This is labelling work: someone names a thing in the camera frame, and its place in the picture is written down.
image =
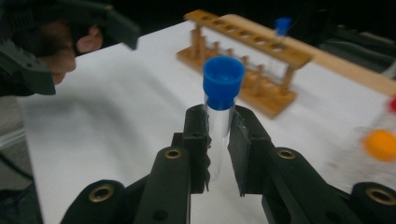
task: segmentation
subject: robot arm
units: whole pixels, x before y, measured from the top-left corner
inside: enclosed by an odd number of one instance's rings
[[[111,180],[89,185],[62,223],[189,223],[190,195],[203,193],[208,181],[205,120],[202,105],[191,107],[183,133],[175,133],[172,145],[159,151],[149,175],[127,188]],[[242,106],[233,114],[229,152],[241,196],[262,195],[271,224],[396,220],[394,190],[359,183],[348,195],[333,188],[300,153],[274,147],[255,115]]]

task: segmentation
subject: blue test tube cap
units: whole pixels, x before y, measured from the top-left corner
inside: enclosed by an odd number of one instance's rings
[[[276,35],[287,35],[291,25],[291,18],[282,17],[275,21]]]
[[[212,109],[226,110],[233,106],[241,90],[245,67],[229,56],[217,56],[204,64],[204,92]]]

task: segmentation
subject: human hand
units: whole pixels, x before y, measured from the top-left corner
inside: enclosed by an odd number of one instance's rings
[[[47,67],[52,71],[53,82],[57,85],[64,80],[66,73],[76,69],[76,54],[73,50],[70,28],[64,21],[55,21],[41,26],[40,29],[49,56],[38,59],[47,64]],[[96,25],[93,25],[88,30],[88,34],[82,37],[76,46],[80,53],[87,53],[98,50],[102,44],[102,33]]]

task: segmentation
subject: red object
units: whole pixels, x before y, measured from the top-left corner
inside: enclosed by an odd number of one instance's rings
[[[393,96],[392,100],[389,102],[390,112],[396,114],[396,95]]]

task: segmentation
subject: gray floor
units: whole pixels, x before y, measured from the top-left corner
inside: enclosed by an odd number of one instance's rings
[[[23,137],[21,110],[15,97],[0,97],[0,152],[28,174],[32,173]],[[32,181],[0,162],[0,189],[25,189]]]

